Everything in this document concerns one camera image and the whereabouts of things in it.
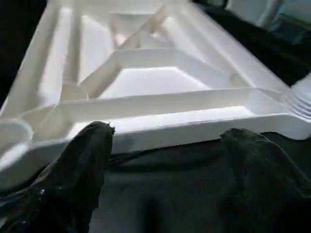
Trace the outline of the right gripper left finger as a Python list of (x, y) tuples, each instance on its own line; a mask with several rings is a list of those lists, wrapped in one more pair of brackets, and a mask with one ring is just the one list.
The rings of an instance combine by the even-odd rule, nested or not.
[(114, 127), (85, 126), (27, 188), (2, 197), (14, 203), (2, 233), (87, 233), (99, 206)]

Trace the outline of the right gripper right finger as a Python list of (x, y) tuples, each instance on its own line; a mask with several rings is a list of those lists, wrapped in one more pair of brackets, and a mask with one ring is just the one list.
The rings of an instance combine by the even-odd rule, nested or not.
[(224, 212), (230, 233), (308, 233), (311, 181), (268, 137), (244, 128), (220, 136), (234, 176)]

